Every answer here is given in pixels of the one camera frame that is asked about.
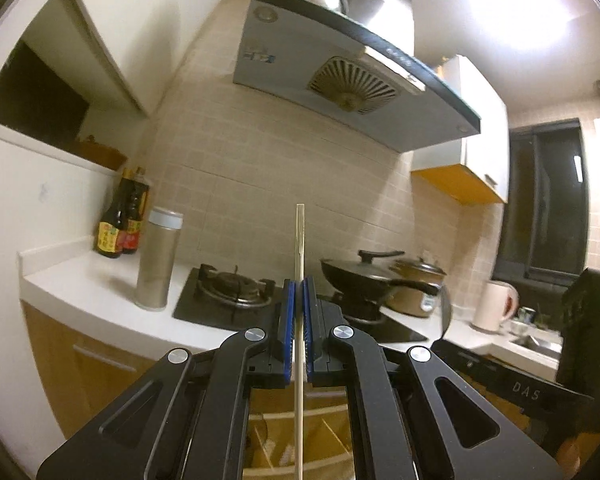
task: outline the range hood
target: range hood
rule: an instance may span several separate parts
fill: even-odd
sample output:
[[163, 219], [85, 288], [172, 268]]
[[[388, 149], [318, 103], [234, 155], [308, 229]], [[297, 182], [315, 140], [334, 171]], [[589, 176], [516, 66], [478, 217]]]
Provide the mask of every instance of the range hood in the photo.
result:
[[410, 0], [348, 3], [345, 16], [309, 0], [251, 0], [234, 82], [397, 152], [480, 133], [478, 114], [413, 57]]

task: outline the beige wall tile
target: beige wall tile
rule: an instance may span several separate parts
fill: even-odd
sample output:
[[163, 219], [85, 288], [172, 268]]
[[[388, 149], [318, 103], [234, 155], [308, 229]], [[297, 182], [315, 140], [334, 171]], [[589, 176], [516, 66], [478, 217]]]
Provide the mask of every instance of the beige wall tile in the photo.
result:
[[450, 269], [461, 207], [411, 181], [411, 153], [232, 83], [248, 3], [216, 9], [140, 143], [154, 203], [185, 213], [178, 257], [282, 280], [305, 203], [306, 271], [324, 290], [320, 258], [360, 248], [427, 251]]

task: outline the range hood fan grille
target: range hood fan grille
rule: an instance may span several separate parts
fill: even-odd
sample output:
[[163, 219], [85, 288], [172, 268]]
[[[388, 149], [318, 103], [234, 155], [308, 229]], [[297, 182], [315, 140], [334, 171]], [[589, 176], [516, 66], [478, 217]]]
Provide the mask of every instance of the range hood fan grille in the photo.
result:
[[336, 56], [314, 74], [309, 89], [346, 112], [368, 114], [389, 103], [398, 91], [367, 68]]

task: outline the frying pan handle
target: frying pan handle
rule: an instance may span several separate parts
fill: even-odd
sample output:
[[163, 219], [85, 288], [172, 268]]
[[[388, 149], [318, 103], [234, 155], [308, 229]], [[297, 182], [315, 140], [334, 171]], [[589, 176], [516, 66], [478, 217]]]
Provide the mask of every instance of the frying pan handle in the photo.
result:
[[360, 249], [358, 251], [358, 256], [360, 256], [360, 258], [362, 258], [362, 262], [365, 264], [370, 264], [374, 258], [391, 258], [392, 256], [402, 256], [403, 254], [404, 254], [404, 251], [388, 251], [385, 253], [376, 253], [375, 251], [365, 251], [364, 249]]
[[435, 285], [433, 283], [424, 283], [424, 282], [414, 282], [413, 280], [389, 280], [386, 282], [389, 286], [406, 286], [408, 288], [414, 288], [415, 290], [419, 290], [420, 292], [424, 292], [428, 296], [437, 296], [440, 293], [440, 285]]

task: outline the rice cooker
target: rice cooker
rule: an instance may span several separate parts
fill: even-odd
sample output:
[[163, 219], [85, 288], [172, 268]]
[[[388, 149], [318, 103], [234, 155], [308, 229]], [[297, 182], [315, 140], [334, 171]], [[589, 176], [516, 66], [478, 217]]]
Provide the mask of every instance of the rice cooker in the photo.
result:
[[[422, 258], [417, 260], [400, 258], [393, 262], [390, 269], [407, 280], [434, 283], [435, 285], [442, 285], [446, 276], [444, 270], [426, 263]], [[410, 316], [429, 317], [438, 304], [438, 298], [412, 288], [399, 287], [385, 303], [396, 312]]]

